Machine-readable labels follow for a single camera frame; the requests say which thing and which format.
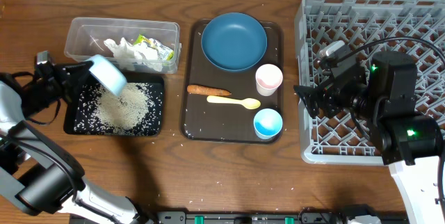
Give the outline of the white tissue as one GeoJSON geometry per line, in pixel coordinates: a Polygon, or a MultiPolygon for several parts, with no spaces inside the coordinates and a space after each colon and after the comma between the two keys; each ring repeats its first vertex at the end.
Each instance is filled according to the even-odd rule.
{"type": "Polygon", "coordinates": [[[104,45],[112,52],[113,57],[118,59],[119,66],[123,69],[135,71],[135,65],[144,65],[155,72],[163,69],[163,61],[158,59],[155,50],[139,49],[125,38],[121,38],[120,44],[112,39],[106,39],[104,45]]]}

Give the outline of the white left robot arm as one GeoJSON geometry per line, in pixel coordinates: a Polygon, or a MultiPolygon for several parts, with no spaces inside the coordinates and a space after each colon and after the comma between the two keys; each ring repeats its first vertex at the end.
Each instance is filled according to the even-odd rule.
{"type": "Polygon", "coordinates": [[[113,95],[127,80],[100,55],[77,64],[55,64],[48,51],[38,53],[31,81],[1,73],[1,196],[25,214],[64,213],[93,223],[155,223],[127,197],[89,182],[81,164],[33,127],[33,115],[52,103],[70,103],[94,77],[113,95]]]}

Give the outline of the pink cup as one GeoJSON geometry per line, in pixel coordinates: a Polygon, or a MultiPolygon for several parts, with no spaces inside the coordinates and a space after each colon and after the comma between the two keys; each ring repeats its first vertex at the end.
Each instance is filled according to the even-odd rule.
{"type": "Polygon", "coordinates": [[[264,64],[255,73],[257,92],[262,96],[271,96],[282,84],[283,74],[278,66],[264,64]]]}

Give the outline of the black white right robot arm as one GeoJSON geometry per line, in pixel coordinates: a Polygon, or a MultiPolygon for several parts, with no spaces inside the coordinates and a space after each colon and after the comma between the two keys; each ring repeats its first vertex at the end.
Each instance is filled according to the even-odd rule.
{"type": "Polygon", "coordinates": [[[380,51],[368,68],[345,47],[324,56],[327,79],[294,90],[311,117],[347,110],[366,121],[368,139],[390,169],[411,223],[444,222],[444,138],[434,118],[416,111],[411,56],[380,51]]]}

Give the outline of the green snack wrapper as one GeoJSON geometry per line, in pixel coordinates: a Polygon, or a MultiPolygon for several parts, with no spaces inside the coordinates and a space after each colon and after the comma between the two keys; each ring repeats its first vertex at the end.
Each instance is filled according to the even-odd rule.
{"type": "Polygon", "coordinates": [[[171,48],[154,38],[147,38],[143,35],[139,35],[133,45],[146,51],[148,49],[155,50],[160,61],[169,61],[174,56],[174,51],[171,48]]]}

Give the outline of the orange carrot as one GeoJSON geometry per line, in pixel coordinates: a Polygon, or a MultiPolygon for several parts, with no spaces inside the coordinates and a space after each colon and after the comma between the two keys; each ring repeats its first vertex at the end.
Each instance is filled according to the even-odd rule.
{"type": "Polygon", "coordinates": [[[211,95],[211,96],[229,96],[231,93],[228,90],[219,88],[210,88],[199,85],[188,85],[187,92],[195,95],[211,95]]]}

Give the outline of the light blue rice bowl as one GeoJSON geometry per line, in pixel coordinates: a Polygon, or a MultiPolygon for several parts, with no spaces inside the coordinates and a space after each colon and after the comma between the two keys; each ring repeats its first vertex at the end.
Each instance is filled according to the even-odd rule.
{"type": "Polygon", "coordinates": [[[97,54],[88,59],[93,62],[89,68],[91,75],[113,95],[120,96],[127,84],[127,79],[121,71],[105,57],[97,54]]]}

